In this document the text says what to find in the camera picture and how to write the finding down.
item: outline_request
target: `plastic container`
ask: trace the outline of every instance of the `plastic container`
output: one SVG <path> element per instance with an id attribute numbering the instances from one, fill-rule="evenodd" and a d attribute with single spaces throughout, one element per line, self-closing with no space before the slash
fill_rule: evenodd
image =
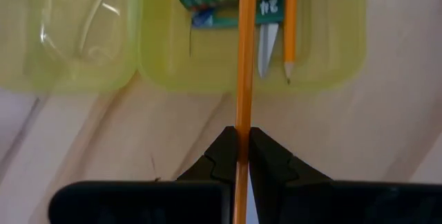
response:
<path id="1" fill-rule="evenodd" d="M 281 29 L 267 77 L 260 79 L 256 71 L 257 91 L 329 88 L 349 79 L 363 63 L 365 0 L 299 0 L 298 5 L 292 83 L 285 83 Z M 139 70 L 145 77 L 171 90 L 231 91 L 237 51 L 235 28 L 191 29 L 191 13 L 179 0 L 143 0 Z"/>
<path id="2" fill-rule="evenodd" d="M 107 91 L 136 69 L 138 0 L 0 0 L 0 86 Z"/>

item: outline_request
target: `black holder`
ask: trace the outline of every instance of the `black holder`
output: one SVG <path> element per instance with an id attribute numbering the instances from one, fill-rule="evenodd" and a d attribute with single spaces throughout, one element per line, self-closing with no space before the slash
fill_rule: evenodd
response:
<path id="1" fill-rule="evenodd" d="M 231 223 L 237 157 L 238 134 L 227 127 L 176 181 L 61 189 L 50 222 Z M 441 186 L 333 181 L 258 128 L 250 131 L 249 162 L 260 224 L 442 223 Z"/>

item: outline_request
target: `white surface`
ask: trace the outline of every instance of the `white surface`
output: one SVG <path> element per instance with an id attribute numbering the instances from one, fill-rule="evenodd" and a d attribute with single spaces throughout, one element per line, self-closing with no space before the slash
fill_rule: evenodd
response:
<path id="1" fill-rule="evenodd" d="M 0 89 L 0 162 L 11 148 L 36 100 Z"/>
<path id="2" fill-rule="evenodd" d="M 442 131 L 441 56 L 442 0 L 367 0 L 361 72 L 317 95 L 256 97 L 253 125 L 332 178 L 409 180 Z"/>
<path id="3" fill-rule="evenodd" d="M 442 184 L 442 135 L 439 136 L 421 166 L 414 173 L 413 183 Z"/>
<path id="4" fill-rule="evenodd" d="M 28 223 L 59 167 L 52 161 L 63 160 L 95 99 L 93 95 L 48 99 L 1 181 L 0 223 Z M 47 149 L 58 152 L 43 156 Z"/>

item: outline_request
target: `wood grain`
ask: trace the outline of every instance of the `wood grain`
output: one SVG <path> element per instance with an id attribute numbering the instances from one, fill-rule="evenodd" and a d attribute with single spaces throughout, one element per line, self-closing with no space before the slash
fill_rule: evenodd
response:
<path id="1" fill-rule="evenodd" d="M 362 71 L 321 93 L 256 94 L 252 125 L 335 179 L 419 181 L 426 168 L 441 170 L 431 166 L 442 131 L 441 5 L 367 0 Z M 168 92 L 138 76 L 108 106 L 97 99 L 48 100 L 1 181 L 0 223 L 27 223 L 33 212 L 44 222 L 45 199 L 71 181 L 174 179 L 234 124 L 232 95 Z M 96 107 L 102 120 L 78 138 Z"/>

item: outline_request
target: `yellow-green plastic tray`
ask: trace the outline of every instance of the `yellow-green plastic tray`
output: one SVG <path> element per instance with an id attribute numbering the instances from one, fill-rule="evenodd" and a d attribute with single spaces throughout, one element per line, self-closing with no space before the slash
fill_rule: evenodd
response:
<path id="1" fill-rule="evenodd" d="M 136 70 L 138 0 L 0 0 L 0 7 L 3 88 L 107 91 Z"/>
<path id="2" fill-rule="evenodd" d="M 282 66 L 280 29 L 258 91 L 329 88 L 349 79 L 365 57 L 365 0 L 299 0 L 298 55 L 291 85 Z M 258 48 L 258 28 L 256 46 Z M 178 0 L 142 0 L 139 70 L 171 90 L 231 91 L 236 87 L 238 31 L 191 29 Z"/>

